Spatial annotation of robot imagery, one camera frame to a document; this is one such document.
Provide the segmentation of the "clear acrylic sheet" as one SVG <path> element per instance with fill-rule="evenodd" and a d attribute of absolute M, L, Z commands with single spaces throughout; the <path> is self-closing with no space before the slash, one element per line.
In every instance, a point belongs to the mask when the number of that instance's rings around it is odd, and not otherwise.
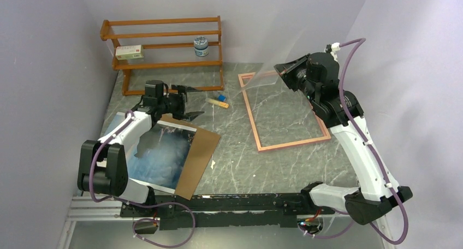
<path fill-rule="evenodd" d="M 281 10 L 264 30 L 255 56 L 262 65 L 240 88 L 269 86 L 281 80 L 275 65 L 292 62 L 307 54 L 325 52 L 328 44 L 341 42 L 347 36 L 356 16 L 329 8 Z"/>

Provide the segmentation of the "mountain landscape photo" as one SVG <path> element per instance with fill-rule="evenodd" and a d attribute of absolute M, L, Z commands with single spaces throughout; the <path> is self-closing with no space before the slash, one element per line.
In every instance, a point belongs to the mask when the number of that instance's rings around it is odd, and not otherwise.
<path fill-rule="evenodd" d="M 126 155 L 128 183 L 119 196 L 141 202 L 148 188 L 173 194 L 177 188 L 197 130 L 173 122 L 152 122 L 142 111 L 117 115 L 102 143 L 121 144 Z"/>

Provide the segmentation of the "pink picture frame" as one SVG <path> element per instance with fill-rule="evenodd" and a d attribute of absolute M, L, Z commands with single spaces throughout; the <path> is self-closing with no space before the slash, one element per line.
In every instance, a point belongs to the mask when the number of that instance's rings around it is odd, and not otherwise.
<path fill-rule="evenodd" d="M 254 136 L 254 141 L 256 143 L 256 148 L 257 148 L 258 152 L 273 151 L 273 150 L 285 149 L 285 148 L 289 148 L 289 147 L 296 147 L 296 146 L 301 146 L 301 145 L 306 145 L 306 144 L 318 144 L 318 143 L 322 143 L 322 142 L 325 142 L 325 141 L 328 141 L 328 140 L 332 139 L 331 134 L 330 134 L 328 128 L 325 126 L 324 122 L 318 116 L 315 116 L 316 121 L 317 121 L 317 123 L 319 125 L 319 128 L 321 129 L 321 132 L 322 132 L 321 137 L 310 138 L 310 139 L 305 139 L 305 140 L 298 140 L 298 141 L 292 141 L 292 142 L 281 143 L 281 144 L 276 144 L 276 145 L 262 146 L 262 144 L 260 142 L 260 137 L 259 137 L 259 134 L 258 134 L 258 130 L 256 128 L 256 124 L 255 124 L 255 121 L 254 121 L 254 117 L 252 115 L 251 105 L 249 103 L 246 91 L 243 91 L 242 95 L 243 95 L 243 98 L 244 98 L 245 107 L 246 107 L 246 110 L 247 110 L 248 118 L 249 118 L 250 125 L 251 125 L 252 134 Z"/>

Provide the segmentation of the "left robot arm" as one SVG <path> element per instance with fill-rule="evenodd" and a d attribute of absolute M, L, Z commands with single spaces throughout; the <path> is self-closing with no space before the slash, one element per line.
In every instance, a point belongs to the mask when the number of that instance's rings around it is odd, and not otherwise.
<path fill-rule="evenodd" d="M 193 121 L 201 111 L 186 112 L 187 93 L 195 88 L 149 80 L 138 103 L 126 111 L 124 120 L 98 140 L 86 140 L 80 150 L 77 186 L 100 203 L 113 198 L 132 204 L 142 216 L 155 212 L 152 187 L 129 178 L 126 148 L 153 128 L 164 114 L 176 120 Z"/>

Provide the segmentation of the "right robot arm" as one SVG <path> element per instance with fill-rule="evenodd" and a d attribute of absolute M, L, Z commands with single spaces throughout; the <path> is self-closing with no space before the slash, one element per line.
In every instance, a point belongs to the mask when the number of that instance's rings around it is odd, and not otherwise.
<path fill-rule="evenodd" d="M 320 207 L 348 213 L 361 225 L 369 224 L 398 205 L 412 198 L 409 187 L 400 186 L 389 172 L 382 173 L 384 163 L 378 163 L 370 150 L 364 112 L 349 92 L 339 92 L 339 63 L 326 52 L 308 54 L 297 60 L 274 66 L 287 87 L 300 91 L 308 98 L 312 110 L 344 149 L 359 187 L 329 186 L 322 182 L 308 185 L 300 199 L 302 210 L 308 214 Z"/>

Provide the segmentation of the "brown backing board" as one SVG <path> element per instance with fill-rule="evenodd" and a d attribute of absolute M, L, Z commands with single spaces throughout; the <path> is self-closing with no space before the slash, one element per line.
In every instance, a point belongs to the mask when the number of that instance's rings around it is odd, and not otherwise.
<path fill-rule="evenodd" d="M 221 136 L 217 133 L 200 128 L 190 122 L 176 120 L 167 114 L 163 115 L 161 120 L 177 125 L 192 127 L 197 130 L 191 143 L 191 148 L 186 158 L 179 182 L 174 191 L 174 194 L 190 200 L 207 168 L 209 161 L 212 158 Z"/>

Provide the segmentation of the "small blue white jar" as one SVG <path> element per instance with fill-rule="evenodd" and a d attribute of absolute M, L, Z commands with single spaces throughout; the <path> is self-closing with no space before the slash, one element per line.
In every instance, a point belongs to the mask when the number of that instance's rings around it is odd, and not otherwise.
<path fill-rule="evenodd" d="M 197 36 L 193 40 L 193 47 L 195 55 L 198 57 L 205 57 L 209 54 L 209 42 L 205 36 Z"/>

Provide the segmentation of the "white green cardboard box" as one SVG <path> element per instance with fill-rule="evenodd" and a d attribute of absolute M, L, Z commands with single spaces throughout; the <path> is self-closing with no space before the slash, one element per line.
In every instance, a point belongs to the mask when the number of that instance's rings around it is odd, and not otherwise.
<path fill-rule="evenodd" d="M 142 45 L 118 46 L 115 57 L 118 60 L 140 59 L 144 57 L 144 48 Z"/>

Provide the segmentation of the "wooden shelf rack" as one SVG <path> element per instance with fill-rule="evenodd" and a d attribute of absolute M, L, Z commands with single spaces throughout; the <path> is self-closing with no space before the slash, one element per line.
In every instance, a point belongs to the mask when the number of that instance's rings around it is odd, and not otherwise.
<path fill-rule="evenodd" d="M 193 40 L 205 36 L 209 54 L 195 55 Z M 144 90 L 129 88 L 132 72 L 141 69 L 218 67 L 219 84 L 196 87 L 202 91 L 222 91 L 225 88 L 222 54 L 222 19 L 215 17 L 190 17 L 154 20 L 104 20 L 100 38 L 111 41 L 116 49 L 123 41 L 142 45 L 144 58 L 118 60 L 112 58 L 113 70 L 123 73 L 121 92 L 124 96 L 138 96 Z"/>

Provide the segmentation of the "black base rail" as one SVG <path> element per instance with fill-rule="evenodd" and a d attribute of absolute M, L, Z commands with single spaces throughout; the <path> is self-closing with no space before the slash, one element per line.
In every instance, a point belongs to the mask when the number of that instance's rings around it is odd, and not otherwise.
<path fill-rule="evenodd" d="M 313 221 L 334 211 L 319 207 L 302 193 L 194 195 L 187 200 L 179 195 L 157 195 L 142 208 L 123 204 L 123 218 L 156 218 L 160 230 L 206 227 L 279 226 L 293 228 L 306 219 Z"/>

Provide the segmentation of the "aluminium extrusion frame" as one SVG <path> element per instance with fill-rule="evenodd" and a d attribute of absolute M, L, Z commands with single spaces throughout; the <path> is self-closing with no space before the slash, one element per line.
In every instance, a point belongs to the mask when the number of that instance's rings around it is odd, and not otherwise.
<path fill-rule="evenodd" d="M 115 198 L 95 203 L 91 197 L 74 197 L 58 248 L 68 248 L 77 222 L 132 221 L 148 219 L 158 230 L 206 227 L 301 225 L 310 234 L 321 228 L 322 217 L 342 216 L 328 207 L 319 207 L 301 193 L 194 195 L 190 200 L 178 195 L 158 195 L 155 206 L 138 206 Z"/>

